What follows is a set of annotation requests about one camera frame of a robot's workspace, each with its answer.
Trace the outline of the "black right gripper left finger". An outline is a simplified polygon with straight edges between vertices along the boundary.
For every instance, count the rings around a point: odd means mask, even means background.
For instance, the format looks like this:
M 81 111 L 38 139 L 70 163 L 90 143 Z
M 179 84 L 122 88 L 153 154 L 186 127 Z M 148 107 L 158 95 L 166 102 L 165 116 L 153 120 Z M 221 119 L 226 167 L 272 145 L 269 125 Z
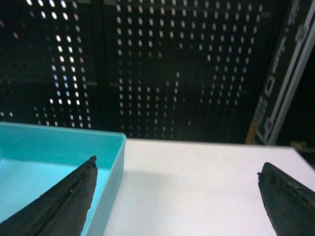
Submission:
M 96 156 L 2 221 L 2 236 L 79 236 L 95 193 Z

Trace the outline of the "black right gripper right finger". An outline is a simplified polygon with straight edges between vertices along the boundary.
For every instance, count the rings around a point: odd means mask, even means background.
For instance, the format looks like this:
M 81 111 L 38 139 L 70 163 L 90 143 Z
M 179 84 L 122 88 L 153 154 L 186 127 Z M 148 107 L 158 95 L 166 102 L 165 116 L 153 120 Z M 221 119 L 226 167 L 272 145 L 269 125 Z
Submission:
M 266 162 L 258 187 L 269 220 L 278 236 L 315 234 L 315 192 Z

